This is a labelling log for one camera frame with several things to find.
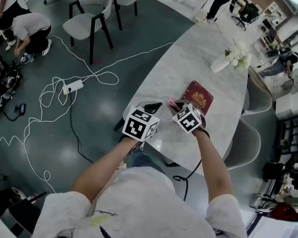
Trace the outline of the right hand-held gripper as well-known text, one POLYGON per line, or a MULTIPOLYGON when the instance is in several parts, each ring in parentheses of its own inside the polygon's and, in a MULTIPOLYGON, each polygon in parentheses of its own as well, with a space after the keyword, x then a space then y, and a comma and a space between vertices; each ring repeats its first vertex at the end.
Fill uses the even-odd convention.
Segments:
POLYGON ((184 132, 190 133, 197 128, 206 128, 206 120, 204 115, 188 100, 168 102, 167 105, 173 115, 173 121, 184 132))

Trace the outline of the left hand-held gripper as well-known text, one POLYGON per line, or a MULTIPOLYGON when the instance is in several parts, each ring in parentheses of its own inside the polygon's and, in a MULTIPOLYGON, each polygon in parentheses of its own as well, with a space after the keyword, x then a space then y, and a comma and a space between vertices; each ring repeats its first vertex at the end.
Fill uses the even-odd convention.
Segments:
POLYGON ((122 133, 139 142, 152 137, 160 122, 159 118, 163 113, 163 108, 163 103, 157 101, 144 101, 136 107, 131 107, 126 116, 122 133))

